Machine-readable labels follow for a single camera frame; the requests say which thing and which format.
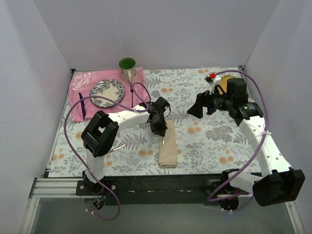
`pink cloth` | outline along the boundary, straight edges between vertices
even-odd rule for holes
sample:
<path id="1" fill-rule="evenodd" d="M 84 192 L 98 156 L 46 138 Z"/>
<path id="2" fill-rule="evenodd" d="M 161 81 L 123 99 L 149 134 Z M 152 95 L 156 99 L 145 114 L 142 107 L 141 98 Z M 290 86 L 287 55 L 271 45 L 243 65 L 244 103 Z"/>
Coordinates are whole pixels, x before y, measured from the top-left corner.
<path id="1" fill-rule="evenodd" d="M 139 79 L 133 80 L 133 82 L 141 82 L 145 84 L 145 79 L 144 79 L 144 73 L 142 67 L 139 67 L 138 72 L 140 73 Z M 120 104 L 123 104 L 129 108 L 131 108 L 131 100 L 132 100 L 132 94 L 130 91 L 130 83 L 126 82 L 122 77 L 121 77 L 121 71 L 120 70 L 105 70 L 105 71 L 90 71 L 90 72 L 83 72 L 83 73 L 78 73 L 74 74 L 73 78 L 70 82 L 69 86 L 69 101 L 70 101 L 70 106 L 72 106 L 75 102 L 80 100 L 79 98 L 79 93 L 82 94 L 82 97 L 87 97 L 90 95 L 90 90 L 92 87 L 98 83 L 101 80 L 104 79 L 116 79 L 119 80 L 124 86 L 125 86 L 125 96 L 121 100 Z M 148 95 L 145 91 L 145 89 L 141 85 L 136 85 L 135 86 L 136 92 L 142 97 L 145 101 L 148 101 Z M 138 105 L 142 101 L 133 93 L 133 106 Z M 100 108 L 95 106 L 90 99 L 84 100 L 84 109 L 86 111 L 86 117 L 85 119 L 92 118 L 94 114 L 97 111 L 104 111 L 105 113 L 115 113 L 115 112 L 120 112 L 123 111 L 124 108 L 115 105 L 110 108 Z M 82 116 L 82 108 L 81 105 L 78 104 L 72 111 L 72 118 L 74 122 L 82 122 L 85 121 L 83 120 Z"/>

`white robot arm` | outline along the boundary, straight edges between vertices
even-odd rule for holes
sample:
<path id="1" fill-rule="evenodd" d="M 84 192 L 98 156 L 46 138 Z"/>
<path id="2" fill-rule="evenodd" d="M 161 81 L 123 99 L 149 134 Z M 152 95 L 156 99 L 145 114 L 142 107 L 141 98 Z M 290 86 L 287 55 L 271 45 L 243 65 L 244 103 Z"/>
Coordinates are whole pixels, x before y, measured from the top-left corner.
<path id="1" fill-rule="evenodd" d="M 148 111 L 144 103 L 137 105 L 132 111 L 122 111 L 106 114 L 98 111 L 81 134 L 83 145 L 86 148 L 87 164 L 94 176 L 101 180 L 104 178 L 104 155 L 107 154 L 119 131 L 140 123 L 150 123 L 152 133 L 165 136 L 167 125 L 164 112 L 170 108 L 169 103 L 162 97 L 155 102 L 148 103 Z M 83 179 L 92 191 L 98 187 L 97 181 L 91 176 L 90 171 L 83 172 Z"/>
<path id="2" fill-rule="evenodd" d="M 229 79 L 227 92 L 224 92 L 219 85 L 221 77 L 207 76 L 205 79 L 211 85 L 210 90 L 197 94 L 196 102 L 188 110 L 188 114 L 202 118 L 203 107 L 207 107 L 208 115 L 216 110 L 228 111 L 254 151 L 258 148 L 263 134 L 266 134 L 256 156 L 262 177 L 252 175 L 246 170 L 235 175 L 238 169 L 231 169 L 223 171 L 221 182 L 234 176 L 229 186 L 253 194 L 261 206 L 295 200 L 305 176 L 301 170 L 292 168 L 279 151 L 271 134 L 264 132 L 265 119 L 259 106 L 255 102 L 248 102 L 246 82 L 240 78 Z"/>

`mug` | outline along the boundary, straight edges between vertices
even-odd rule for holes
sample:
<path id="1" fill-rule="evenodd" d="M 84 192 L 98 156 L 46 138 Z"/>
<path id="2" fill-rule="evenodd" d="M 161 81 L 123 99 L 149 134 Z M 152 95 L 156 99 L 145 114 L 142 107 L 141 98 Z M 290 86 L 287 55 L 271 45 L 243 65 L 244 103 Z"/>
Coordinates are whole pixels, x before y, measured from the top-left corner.
<path id="1" fill-rule="evenodd" d="M 133 58 L 123 58 L 119 61 L 119 67 L 122 78 L 130 84 L 138 78 L 139 73 L 137 71 L 136 61 Z"/>

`rose pattern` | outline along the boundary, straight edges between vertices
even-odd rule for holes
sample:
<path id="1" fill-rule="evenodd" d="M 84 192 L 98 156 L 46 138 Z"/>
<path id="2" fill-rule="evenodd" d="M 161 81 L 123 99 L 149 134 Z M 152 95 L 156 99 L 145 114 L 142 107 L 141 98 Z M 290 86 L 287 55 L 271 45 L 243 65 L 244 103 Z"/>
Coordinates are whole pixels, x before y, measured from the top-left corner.
<path id="1" fill-rule="evenodd" d="M 91 72 L 76 74 L 73 77 L 72 86 L 74 90 L 79 90 L 82 86 L 89 83 Z"/>

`floral tablecloth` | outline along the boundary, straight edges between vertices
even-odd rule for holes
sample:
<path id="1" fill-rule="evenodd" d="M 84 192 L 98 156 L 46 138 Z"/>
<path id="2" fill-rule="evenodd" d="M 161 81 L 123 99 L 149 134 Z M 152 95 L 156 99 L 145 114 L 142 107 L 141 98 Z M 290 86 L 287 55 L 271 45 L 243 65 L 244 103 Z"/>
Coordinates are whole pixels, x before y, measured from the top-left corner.
<path id="1" fill-rule="evenodd" d="M 121 144 L 126 146 L 105 156 L 105 175 L 205 174 L 243 166 L 253 150 L 227 112 L 216 111 L 202 119 L 186 113 L 194 104 L 197 93 L 208 89 L 209 85 L 204 80 L 206 74 L 228 69 L 236 68 L 144 70 L 146 86 L 152 100 L 162 96 L 171 105 L 172 111 L 168 119 L 175 122 L 177 168 L 159 168 L 158 138 L 152 134 L 149 124 L 140 124 L 118 133 L 113 147 Z M 67 101 L 49 177 L 81 177 L 85 170 L 64 136 L 63 124 L 69 108 Z M 75 123 L 70 119 L 67 124 L 69 139 L 86 160 L 80 137 L 89 121 Z M 249 171 L 260 171 L 256 160 L 249 166 Z"/>

